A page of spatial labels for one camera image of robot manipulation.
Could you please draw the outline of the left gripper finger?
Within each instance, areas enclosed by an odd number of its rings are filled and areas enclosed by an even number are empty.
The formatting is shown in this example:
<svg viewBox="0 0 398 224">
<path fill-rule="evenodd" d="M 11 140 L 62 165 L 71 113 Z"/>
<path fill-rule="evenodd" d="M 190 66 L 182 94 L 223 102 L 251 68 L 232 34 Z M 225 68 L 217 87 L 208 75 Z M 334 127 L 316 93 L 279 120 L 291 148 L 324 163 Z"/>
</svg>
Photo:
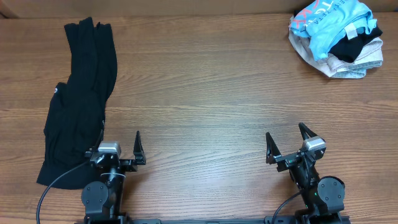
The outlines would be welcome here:
<svg viewBox="0 0 398 224">
<path fill-rule="evenodd" d="M 146 165 L 146 155 L 142 147 L 140 131 L 136 132 L 133 153 L 137 165 Z"/>
<path fill-rule="evenodd" d="M 95 144 L 93 146 L 93 150 L 94 151 L 98 150 L 98 147 L 99 147 L 100 143 L 102 142 L 103 138 L 104 138 L 104 121 L 103 121 L 103 124 L 102 124 L 101 131 L 99 133 L 99 136 L 98 136 L 98 138 L 97 138 L 97 140 L 96 140 L 96 142 L 95 142 Z"/>
</svg>

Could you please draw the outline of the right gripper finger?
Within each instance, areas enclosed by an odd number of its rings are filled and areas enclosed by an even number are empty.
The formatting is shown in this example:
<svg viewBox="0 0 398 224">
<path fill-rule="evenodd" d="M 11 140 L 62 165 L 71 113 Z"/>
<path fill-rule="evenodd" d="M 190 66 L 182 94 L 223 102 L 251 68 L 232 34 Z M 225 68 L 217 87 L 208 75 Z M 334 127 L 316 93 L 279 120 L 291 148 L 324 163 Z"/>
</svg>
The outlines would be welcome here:
<svg viewBox="0 0 398 224">
<path fill-rule="evenodd" d="M 299 127 L 299 130 L 300 130 L 303 140 L 317 136 L 317 134 L 314 133 L 310 128 L 308 128 L 304 123 L 299 123 L 298 127 Z"/>
<path fill-rule="evenodd" d="M 266 133 L 266 144 L 266 162 L 275 164 L 277 158 L 281 157 L 281 153 L 269 132 Z"/>
</svg>

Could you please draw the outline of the black shorts garment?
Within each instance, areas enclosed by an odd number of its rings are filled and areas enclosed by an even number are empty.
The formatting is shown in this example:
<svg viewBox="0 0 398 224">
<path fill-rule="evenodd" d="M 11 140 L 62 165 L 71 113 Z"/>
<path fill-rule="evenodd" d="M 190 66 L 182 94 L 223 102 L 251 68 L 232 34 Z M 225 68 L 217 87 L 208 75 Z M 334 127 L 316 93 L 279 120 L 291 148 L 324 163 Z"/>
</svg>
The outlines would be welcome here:
<svg viewBox="0 0 398 224">
<path fill-rule="evenodd" d="M 58 189 L 82 189 L 100 179 L 87 164 L 85 152 L 94 146 L 105 122 L 105 107 L 118 72 L 110 24 L 88 17 L 65 25 L 71 74 L 58 83 L 44 127 L 45 159 L 37 183 Z"/>
</svg>

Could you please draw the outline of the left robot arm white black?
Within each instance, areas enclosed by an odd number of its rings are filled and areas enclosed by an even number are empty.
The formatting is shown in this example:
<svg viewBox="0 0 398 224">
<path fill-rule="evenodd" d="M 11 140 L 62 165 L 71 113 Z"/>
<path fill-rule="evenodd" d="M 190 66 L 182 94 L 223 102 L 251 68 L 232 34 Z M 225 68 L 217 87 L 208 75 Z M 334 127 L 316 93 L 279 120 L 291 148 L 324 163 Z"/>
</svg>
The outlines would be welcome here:
<svg viewBox="0 0 398 224">
<path fill-rule="evenodd" d="M 89 165 L 100 171 L 99 180 L 90 182 L 81 193 L 85 206 L 85 223 L 130 223 L 126 212 L 121 211 L 124 181 L 127 172 L 136 172 L 146 164 L 141 135 L 136 133 L 133 159 L 121 158 L 121 146 L 117 141 L 105 141 L 101 131 L 97 142 L 86 151 Z"/>
</svg>

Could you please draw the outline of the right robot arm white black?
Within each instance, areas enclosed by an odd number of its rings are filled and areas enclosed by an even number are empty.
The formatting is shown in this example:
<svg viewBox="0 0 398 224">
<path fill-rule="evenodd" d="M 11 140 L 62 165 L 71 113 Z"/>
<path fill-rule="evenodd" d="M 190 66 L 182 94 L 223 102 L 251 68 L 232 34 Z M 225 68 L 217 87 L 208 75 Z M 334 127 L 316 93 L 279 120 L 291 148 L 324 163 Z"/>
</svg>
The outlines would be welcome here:
<svg viewBox="0 0 398 224">
<path fill-rule="evenodd" d="M 269 223 L 349 223 L 349 217 L 342 217 L 345 209 L 345 183 L 334 176 L 320 177 L 315 168 L 316 161 L 324 156 L 326 142 L 304 123 L 298 124 L 303 144 L 294 153 L 282 155 L 270 133 L 266 134 L 266 162 L 276 164 L 277 171 L 289 171 L 298 192 L 284 201 L 274 212 Z M 305 208 L 294 215 L 280 216 L 279 212 L 294 198 L 301 196 Z"/>
</svg>

